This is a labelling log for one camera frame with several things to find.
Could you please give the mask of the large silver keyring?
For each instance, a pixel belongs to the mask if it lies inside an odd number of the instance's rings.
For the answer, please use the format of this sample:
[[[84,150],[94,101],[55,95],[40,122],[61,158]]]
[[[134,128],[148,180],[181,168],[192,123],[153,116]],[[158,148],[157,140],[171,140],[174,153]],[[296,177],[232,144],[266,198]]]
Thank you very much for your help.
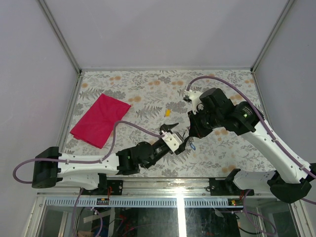
[[[187,126],[183,136],[182,136],[183,140],[187,140],[188,142],[191,142],[191,137],[190,137],[190,126]]]

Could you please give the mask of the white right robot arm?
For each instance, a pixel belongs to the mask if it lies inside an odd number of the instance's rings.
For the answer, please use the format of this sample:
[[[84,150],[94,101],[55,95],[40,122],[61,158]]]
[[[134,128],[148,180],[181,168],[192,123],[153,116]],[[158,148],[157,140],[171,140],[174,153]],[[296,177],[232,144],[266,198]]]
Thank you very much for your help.
[[[201,139],[216,128],[224,128],[252,144],[274,167],[268,172],[234,169],[225,180],[229,194],[236,195],[241,190],[270,192],[285,203],[294,203],[308,195],[316,165],[299,158],[273,132],[256,107],[246,101],[234,105],[219,88],[204,93],[188,90],[184,100],[192,105],[188,112],[190,137]]]

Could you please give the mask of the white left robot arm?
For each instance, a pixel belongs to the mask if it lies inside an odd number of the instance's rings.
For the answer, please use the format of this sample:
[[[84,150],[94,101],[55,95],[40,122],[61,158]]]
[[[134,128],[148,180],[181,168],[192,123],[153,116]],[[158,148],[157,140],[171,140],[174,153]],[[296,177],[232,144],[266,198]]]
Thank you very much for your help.
[[[108,189],[107,175],[137,174],[141,168],[156,165],[168,153],[182,153],[188,139],[172,132],[175,126],[163,124],[157,135],[158,140],[153,144],[140,142],[108,155],[78,156],[61,153],[58,147],[49,147],[35,157],[32,187],[46,189],[60,183],[102,195]]]

